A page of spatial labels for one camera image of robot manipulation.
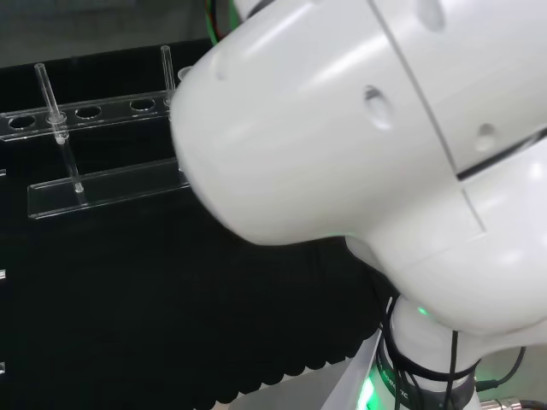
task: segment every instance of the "metal connector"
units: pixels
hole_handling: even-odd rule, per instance
[[[514,397],[482,401],[480,406],[482,407],[482,410],[522,410],[521,402]]]

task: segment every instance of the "black backdrop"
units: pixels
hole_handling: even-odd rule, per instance
[[[209,49],[171,45],[175,70]],[[159,47],[46,67],[59,103],[163,87]],[[32,65],[0,90],[0,112],[43,106]],[[82,173],[174,156],[165,120],[71,141]],[[210,409],[352,356],[378,325],[340,239],[258,247],[190,190],[28,220],[26,187],[65,176],[53,138],[1,143],[0,168],[1,408]]]

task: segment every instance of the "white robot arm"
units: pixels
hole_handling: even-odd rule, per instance
[[[346,237],[422,366],[447,372],[452,329],[460,370],[547,343],[547,2],[269,3],[172,102],[205,206],[253,243]]]

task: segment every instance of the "test tube rack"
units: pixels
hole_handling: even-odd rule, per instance
[[[0,140],[55,138],[68,177],[28,186],[29,218],[39,220],[189,186],[176,158],[80,175],[70,148],[71,131],[169,116],[175,90],[173,63],[169,46],[160,51],[165,90],[70,104],[57,105],[45,65],[34,66],[46,105],[0,114]],[[180,80],[189,69],[179,71]]]

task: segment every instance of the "screw hole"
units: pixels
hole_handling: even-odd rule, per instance
[[[154,100],[150,100],[149,98],[147,98],[144,100],[131,101],[129,105],[135,111],[148,111],[150,109],[153,109],[156,106],[156,103],[154,102]]]
[[[21,117],[15,117],[9,120],[8,125],[14,130],[24,130],[29,126],[32,126],[36,122],[36,119],[32,115],[22,115]]]
[[[102,110],[100,107],[96,107],[96,106],[83,107],[76,110],[76,116],[83,120],[90,120],[91,118],[95,118],[99,116],[101,112]]]
[[[496,145],[496,128],[492,124],[481,124],[477,132],[475,148],[479,152],[489,151]]]
[[[382,91],[371,85],[365,88],[365,104],[372,122],[380,129],[391,128],[391,105]]]

